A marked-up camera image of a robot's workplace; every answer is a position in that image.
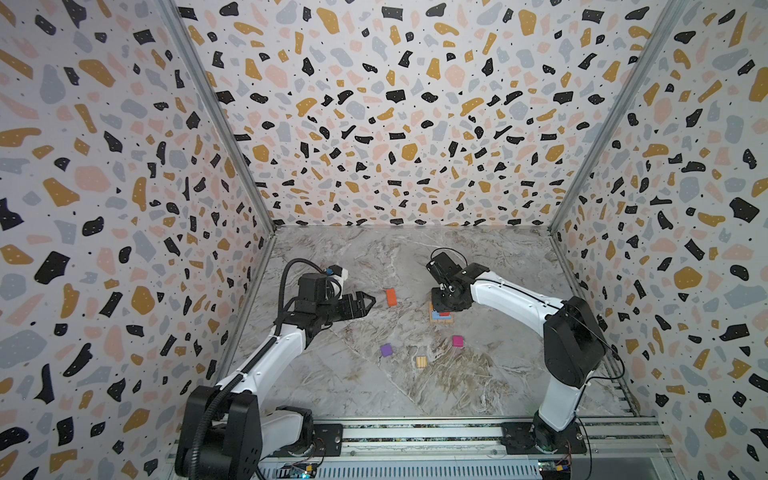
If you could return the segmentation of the light blue block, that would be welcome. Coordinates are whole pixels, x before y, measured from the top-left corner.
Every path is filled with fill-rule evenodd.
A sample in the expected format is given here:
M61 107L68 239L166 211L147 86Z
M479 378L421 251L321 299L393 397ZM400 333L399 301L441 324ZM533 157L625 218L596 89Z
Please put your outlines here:
M439 321L439 322L445 322L445 321L451 321L452 315L448 317L441 317L439 316L439 313L437 311L431 312L431 320L432 321Z

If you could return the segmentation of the orange-red block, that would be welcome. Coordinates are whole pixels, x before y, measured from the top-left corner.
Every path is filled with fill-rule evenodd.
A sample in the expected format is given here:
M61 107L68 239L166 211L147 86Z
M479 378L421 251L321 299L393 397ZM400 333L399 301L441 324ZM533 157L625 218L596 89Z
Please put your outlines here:
M395 307L397 305L397 297L396 297L395 290L392 288L386 289L385 293L386 293L387 305L389 307Z

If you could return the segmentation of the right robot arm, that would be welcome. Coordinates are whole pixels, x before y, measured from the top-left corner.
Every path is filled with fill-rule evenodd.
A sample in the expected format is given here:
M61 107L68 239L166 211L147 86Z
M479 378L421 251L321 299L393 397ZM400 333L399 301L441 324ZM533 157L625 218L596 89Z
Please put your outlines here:
M526 439L542 453L564 447L575 431L587 383L609 350L591 308L583 299L537 293L478 263L456 263L445 248L434 250L426 269L437 282L433 310L456 313L475 304L492 308L536 333L542 341L548 384Z

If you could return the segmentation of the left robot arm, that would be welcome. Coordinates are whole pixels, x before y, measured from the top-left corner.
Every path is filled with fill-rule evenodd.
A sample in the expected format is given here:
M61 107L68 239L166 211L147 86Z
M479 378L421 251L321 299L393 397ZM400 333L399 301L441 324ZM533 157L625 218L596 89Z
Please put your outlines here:
M316 446L311 410L262 404L290 363L336 322L367 316L376 303L362 291L347 293L345 269L314 268L298 280L291 299L280 297L266 340L233 373L190 394L175 456L175 472L187 479L251 479L261 461L283 452L303 457Z

